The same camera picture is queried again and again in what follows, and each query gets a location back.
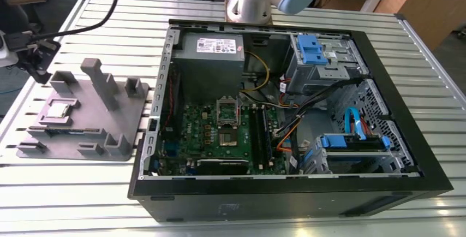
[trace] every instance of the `red wire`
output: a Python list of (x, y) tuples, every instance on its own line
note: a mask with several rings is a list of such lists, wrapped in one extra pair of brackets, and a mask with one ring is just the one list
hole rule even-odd
[(362, 121), (364, 126), (365, 126), (365, 128), (367, 128), (367, 133), (368, 133), (368, 134), (373, 134), (372, 129), (369, 128), (367, 121), (365, 121), (365, 120), (361, 120), (361, 121)]
[(280, 102), (281, 104), (284, 104), (284, 102), (282, 102), (284, 96), (285, 96), (285, 93), (282, 93), (282, 94), (280, 95), (280, 98), (278, 98), (278, 102)]
[(166, 123), (164, 124), (164, 129), (166, 129), (168, 125), (169, 125), (169, 122), (170, 122), (170, 118), (174, 114), (174, 92), (173, 92), (173, 78), (169, 76), (169, 82), (170, 82), (170, 114), (169, 114), (169, 117), (168, 117), (168, 120), (166, 120)]

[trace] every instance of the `sheet metal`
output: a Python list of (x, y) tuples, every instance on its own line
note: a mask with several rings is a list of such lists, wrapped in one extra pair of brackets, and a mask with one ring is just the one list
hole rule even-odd
[[(79, 0), (62, 28), (99, 22), (111, 0)], [(117, 80), (140, 76), (156, 87), (170, 18), (224, 21), (224, 3), (184, 0), (119, 0), (106, 25), (61, 38), (51, 71), (79, 69), (85, 57), (102, 59)], [(160, 224), (127, 199), (134, 158), (127, 162), (19, 159), (25, 138), (53, 89), (31, 80), (2, 123), (0, 234), (47, 236), (466, 236), (466, 110), (436, 58), (403, 21), (391, 14), (309, 9), (278, 25), (365, 31), (425, 134), (455, 191), (407, 203), (371, 218)], [(145, 129), (148, 118), (142, 118)]]

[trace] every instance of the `black plastic frame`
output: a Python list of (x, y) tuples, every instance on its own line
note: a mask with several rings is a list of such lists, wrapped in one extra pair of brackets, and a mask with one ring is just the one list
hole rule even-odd
[(451, 190), (453, 186), (443, 167), (431, 150), (431, 146), (416, 124), (405, 101), (399, 93), (396, 84), (385, 69), (381, 59), (376, 53), (372, 42), (365, 32), (321, 29), (308, 27), (252, 25), (229, 22), (204, 22), (189, 20), (170, 20), (176, 25), (198, 25), (198, 27), (185, 28), (192, 31), (209, 31), (204, 26), (218, 26), (222, 30), (225, 26), (241, 28), (242, 26), (256, 27), (272, 34), (278, 31), (326, 31), (329, 33), (349, 34), (357, 44), (361, 56), (368, 64), (377, 87), (381, 91), (384, 101), (388, 105), (392, 119), (395, 120), (412, 156), (420, 168), (421, 177), (379, 177), (357, 178), (341, 177), (320, 179), (272, 179), (272, 180), (138, 180), (141, 151), (136, 158), (136, 166), (132, 177), (129, 198), (146, 199), (146, 197), (172, 197), (176, 195), (232, 195), (232, 194), (284, 194), (284, 193), (329, 193), (329, 192), (381, 192), (389, 191), (392, 195), (411, 196), (397, 202), (388, 203), (384, 208), (372, 211), (380, 212), (389, 207), (409, 201), (409, 199), (429, 198)]

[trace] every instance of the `blue latch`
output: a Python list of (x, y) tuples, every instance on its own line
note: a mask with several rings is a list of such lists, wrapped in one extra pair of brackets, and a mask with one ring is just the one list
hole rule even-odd
[(385, 148), (389, 150), (392, 146), (391, 138), (388, 136), (383, 136), (383, 142), (384, 142)]
[(322, 54), (322, 45), (314, 35), (298, 35), (298, 47), (305, 64), (328, 65), (329, 59)]
[(348, 142), (345, 141), (344, 135), (326, 135), (321, 137), (322, 146), (324, 148), (332, 147), (332, 148), (346, 148)]

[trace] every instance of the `motherboard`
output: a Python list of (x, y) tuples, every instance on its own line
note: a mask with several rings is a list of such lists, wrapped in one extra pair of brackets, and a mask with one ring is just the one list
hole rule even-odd
[(237, 99), (185, 105), (182, 138), (164, 144), (166, 157), (156, 160), (160, 173), (286, 174), (285, 155), (273, 151), (278, 125), (276, 108), (238, 106)]

